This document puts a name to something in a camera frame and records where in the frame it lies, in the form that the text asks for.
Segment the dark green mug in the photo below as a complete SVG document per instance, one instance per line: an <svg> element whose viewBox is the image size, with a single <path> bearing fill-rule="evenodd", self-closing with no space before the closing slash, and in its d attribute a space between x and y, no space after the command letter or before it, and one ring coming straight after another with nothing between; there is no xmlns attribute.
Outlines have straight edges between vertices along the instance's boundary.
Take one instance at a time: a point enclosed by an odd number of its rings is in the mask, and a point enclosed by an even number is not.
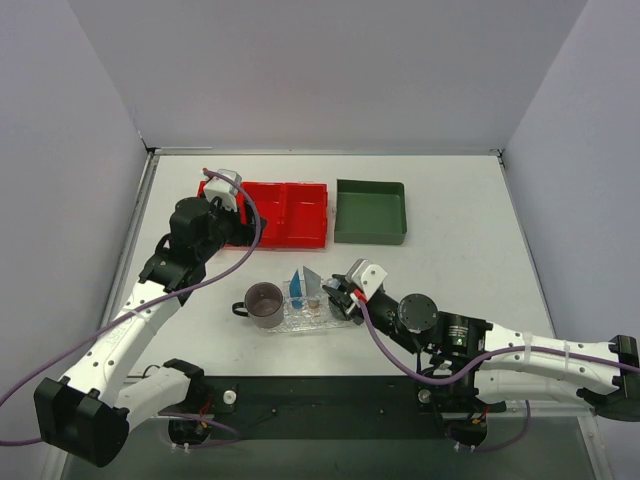
<svg viewBox="0 0 640 480"><path fill-rule="evenodd" d="M351 297L351 284L344 276L338 275L327 280L322 289L328 296L332 315L341 321L353 321L357 316L356 304Z"/></svg>

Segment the clear textured holder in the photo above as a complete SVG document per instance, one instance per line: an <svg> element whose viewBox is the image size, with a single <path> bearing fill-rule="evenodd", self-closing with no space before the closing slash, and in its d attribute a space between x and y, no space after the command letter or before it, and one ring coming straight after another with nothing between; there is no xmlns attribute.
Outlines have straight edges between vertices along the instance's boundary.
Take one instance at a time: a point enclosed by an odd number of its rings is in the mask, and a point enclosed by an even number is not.
<svg viewBox="0 0 640 480"><path fill-rule="evenodd" d="M324 293L323 289L320 294L320 306L317 310L311 310L307 306L307 300L305 296L305 283L304 278L301 278L302 291L304 294L304 306L302 309L296 310L291 305L291 299L289 296L289 284L291 280L284 281L282 283L282 291L284 295L284 312L285 319L288 323L300 327L309 328L323 328L332 319L332 315L329 308L328 296Z"/></svg>

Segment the mauve mug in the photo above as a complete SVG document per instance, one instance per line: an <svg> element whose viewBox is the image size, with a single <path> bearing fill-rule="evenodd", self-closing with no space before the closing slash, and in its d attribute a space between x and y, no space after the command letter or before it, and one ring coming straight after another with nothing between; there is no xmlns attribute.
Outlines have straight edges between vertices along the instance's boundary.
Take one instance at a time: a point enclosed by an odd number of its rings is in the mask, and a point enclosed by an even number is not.
<svg viewBox="0 0 640 480"><path fill-rule="evenodd" d="M241 302L231 307L232 313L246 317L261 329L278 327L284 320L284 296L279 287L269 282L252 285Z"/></svg>

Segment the blue toothpaste tube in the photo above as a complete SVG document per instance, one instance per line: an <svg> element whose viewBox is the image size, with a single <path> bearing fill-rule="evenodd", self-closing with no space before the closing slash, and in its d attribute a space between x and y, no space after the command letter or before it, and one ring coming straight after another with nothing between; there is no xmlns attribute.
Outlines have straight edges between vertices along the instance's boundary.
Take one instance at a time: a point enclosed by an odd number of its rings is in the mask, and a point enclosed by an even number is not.
<svg viewBox="0 0 640 480"><path fill-rule="evenodd" d="M291 299L291 305L294 309L299 310L304 306L304 294L302 291L302 283L300 273L295 271L290 284L289 284L289 296Z"/></svg>

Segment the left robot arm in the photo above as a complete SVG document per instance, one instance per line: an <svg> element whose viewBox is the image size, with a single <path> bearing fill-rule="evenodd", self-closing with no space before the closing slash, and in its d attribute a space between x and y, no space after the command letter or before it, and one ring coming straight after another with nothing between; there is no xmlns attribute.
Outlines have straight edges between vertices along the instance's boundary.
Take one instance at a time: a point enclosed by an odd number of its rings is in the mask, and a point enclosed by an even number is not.
<svg viewBox="0 0 640 480"><path fill-rule="evenodd" d="M251 200L241 216L219 197L179 201L169 231L146 261L118 318L97 333L84 357L59 379L43 379L34 392L41 439L97 467L108 465L129 433L173 404L193 411L204 402L200 369L166 366L145 380L134 401L121 392L134 363L164 323L202 285L206 264L226 246L253 251L267 221Z"/></svg>

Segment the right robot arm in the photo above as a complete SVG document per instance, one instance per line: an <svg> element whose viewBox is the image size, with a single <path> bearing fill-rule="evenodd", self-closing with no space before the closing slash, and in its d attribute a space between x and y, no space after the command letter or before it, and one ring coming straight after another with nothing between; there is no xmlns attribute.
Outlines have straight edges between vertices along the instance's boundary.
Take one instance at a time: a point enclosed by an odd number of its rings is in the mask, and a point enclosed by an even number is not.
<svg viewBox="0 0 640 480"><path fill-rule="evenodd" d="M635 338L565 341L444 312L422 294L401 301L382 286L336 275L323 285L331 312L366 326L383 356L425 388L437 408L468 413L509 401L576 404L615 421L639 419Z"/></svg>

